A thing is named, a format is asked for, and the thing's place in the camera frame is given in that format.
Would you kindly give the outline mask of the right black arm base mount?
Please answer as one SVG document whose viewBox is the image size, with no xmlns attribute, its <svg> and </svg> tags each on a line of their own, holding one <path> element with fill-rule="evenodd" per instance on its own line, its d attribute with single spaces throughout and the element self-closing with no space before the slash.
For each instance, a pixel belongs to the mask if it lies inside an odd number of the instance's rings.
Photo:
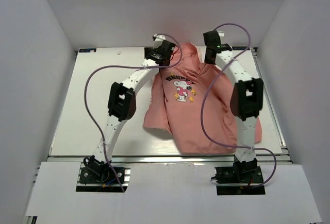
<svg viewBox="0 0 330 224">
<path fill-rule="evenodd" d="M 257 159 L 239 162 L 234 159 L 232 166 L 215 168 L 210 178 L 215 183 L 218 196 L 265 195 L 263 175 Z"/>
</svg>

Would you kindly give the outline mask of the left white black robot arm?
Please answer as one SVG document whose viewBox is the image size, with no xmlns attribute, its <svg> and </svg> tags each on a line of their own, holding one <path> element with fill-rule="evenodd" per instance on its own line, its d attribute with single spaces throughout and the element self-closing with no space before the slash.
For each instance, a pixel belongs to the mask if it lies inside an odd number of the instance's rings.
<svg viewBox="0 0 330 224">
<path fill-rule="evenodd" d="M 124 81 L 114 82 L 110 88 L 108 99 L 108 117 L 101 140 L 93 153 L 100 163 L 111 161 L 112 153 L 120 132 L 126 122 L 136 112 L 136 95 L 141 88 L 158 72 L 160 66 L 169 66 L 175 44 L 166 40 L 164 35 L 155 37 L 154 47 L 141 65 Z"/>
</svg>

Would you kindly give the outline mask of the pink Snoopy zip jacket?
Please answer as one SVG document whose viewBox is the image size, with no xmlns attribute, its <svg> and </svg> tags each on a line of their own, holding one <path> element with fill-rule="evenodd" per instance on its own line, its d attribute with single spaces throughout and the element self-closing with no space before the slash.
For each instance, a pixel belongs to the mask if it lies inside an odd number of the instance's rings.
<svg viewBox="0 0 330 224">
<path fill-rule="evenodd" d="M 230 154 L 237 144 L 236 119 L 230 110 L 233 86 L 220 70 L 200 60 L 191 43 L 181 44 L 172 61 L 153 80 L 143 128 L 173 135 L 181 154 Z"/>
</svg>

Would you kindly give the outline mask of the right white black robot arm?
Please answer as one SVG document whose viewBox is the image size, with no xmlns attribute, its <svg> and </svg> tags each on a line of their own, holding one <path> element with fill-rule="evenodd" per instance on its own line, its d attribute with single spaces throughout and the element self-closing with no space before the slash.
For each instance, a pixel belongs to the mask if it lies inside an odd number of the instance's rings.
<svg viewBox="0 0 330 224">
<path fill-rule="evenodd" d="M 263 80 L 252 77 L 234 58 L 233 49 L 221 43 L 223 32 L 216 30 L 203 33 L 206 46 L 204 62 L 218 66 L 230 80 L 233 92 L 230 110 L 237 123 L 237 146 L 233 177 L 245 182 L 251 177 L 250 167 L 257 166 L 255 131 L 259 112 L 263 106 Z"/>
</svg>

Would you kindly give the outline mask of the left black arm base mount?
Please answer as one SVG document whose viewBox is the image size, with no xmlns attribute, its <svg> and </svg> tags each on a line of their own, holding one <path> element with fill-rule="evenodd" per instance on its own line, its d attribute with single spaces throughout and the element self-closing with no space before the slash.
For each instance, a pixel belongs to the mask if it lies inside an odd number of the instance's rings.
<svg viewBox="0 0 330 224">
<path fill-rule="evenodd" d="M 128 168 L 110 168 L 94 156 L 85 157 L 79 170 L 76 192 L 124 193 L 128 187 L 128 175 Z"/>
</svg>

